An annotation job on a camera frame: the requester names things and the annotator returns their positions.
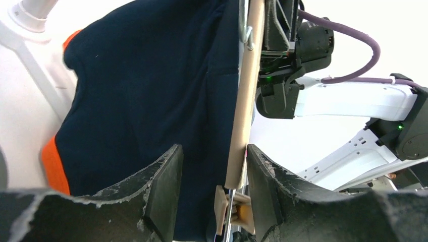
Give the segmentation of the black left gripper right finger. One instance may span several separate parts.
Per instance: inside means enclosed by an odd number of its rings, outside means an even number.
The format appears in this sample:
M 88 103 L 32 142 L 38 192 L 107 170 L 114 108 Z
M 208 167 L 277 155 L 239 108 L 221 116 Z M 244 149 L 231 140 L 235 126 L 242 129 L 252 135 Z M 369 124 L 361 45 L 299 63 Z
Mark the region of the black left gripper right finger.
M 427 241 L 426 191 L 333 192 L 253 144 L 247 173 L 257 241 Z

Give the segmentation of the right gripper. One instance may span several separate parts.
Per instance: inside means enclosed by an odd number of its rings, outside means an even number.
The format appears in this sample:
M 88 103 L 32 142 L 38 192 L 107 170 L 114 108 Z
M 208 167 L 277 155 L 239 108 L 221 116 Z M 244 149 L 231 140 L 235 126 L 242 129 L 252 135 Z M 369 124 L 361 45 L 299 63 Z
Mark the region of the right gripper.
M 260 76 L 289 77 L 328 67 L 334 50 L 333 30 L 298 15 L 302 1 L 266 1 Z

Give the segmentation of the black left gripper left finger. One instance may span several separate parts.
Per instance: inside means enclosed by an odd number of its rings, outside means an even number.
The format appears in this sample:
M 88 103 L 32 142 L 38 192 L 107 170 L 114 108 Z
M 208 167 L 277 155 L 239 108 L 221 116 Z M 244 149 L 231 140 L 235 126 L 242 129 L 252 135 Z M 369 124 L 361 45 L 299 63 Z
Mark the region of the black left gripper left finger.
M 183 151 L 93 196 L 47 189 L 1 192 L 1 241 L 172 241 Z

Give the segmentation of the wooden clip hanger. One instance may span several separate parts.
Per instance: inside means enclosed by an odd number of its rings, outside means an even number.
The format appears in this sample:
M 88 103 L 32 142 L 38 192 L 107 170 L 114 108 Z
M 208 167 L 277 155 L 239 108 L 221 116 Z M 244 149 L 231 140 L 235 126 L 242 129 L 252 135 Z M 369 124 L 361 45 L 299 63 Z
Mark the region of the wooden clip hanger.
M 224 213 L 225 221 L 220 223 L 224 241 L 230 240 L 232 206 L 236 190 L 240 189 L 245 181 L 245 153 L 250 137 L 264 20 L 264 1 L 239 2 L 239 34 L 240 41 L 243 43 L 243 52 L 224 184 L 224 187 L 228 189 L 229 200 Z

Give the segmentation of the navy orange underwear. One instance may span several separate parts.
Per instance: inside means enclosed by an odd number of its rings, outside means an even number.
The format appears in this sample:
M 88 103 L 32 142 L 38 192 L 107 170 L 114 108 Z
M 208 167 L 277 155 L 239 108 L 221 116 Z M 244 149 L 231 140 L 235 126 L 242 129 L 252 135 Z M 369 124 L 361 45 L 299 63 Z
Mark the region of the navy orange underwear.
M 49 186 L 93 195 L 179 144 L 174 240 L 221 241 L 213 202 L 237 99 L 238 4 L 132 1 L 72 36 L 64 62 L 76 94 L 42 152 Z

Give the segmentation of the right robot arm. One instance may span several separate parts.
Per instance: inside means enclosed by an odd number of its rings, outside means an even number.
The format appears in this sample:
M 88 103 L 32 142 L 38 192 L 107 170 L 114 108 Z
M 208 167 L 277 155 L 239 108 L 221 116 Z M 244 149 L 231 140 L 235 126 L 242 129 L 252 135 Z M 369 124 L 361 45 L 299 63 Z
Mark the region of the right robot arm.
M 427 84 L 427 1 L 306 1 L 316 16 L 358 29 L 382 48 L 367 77 L 402 73 Z M 266 241 L 427 241 L 427 192 L 369 192 L 343 196 L 308 185 L 294 173 L 347 143 L 364 117 L 306 116 L 272 120 L 256 116 L 251 141 L 279 163 L 279 192 L 286 220 Z

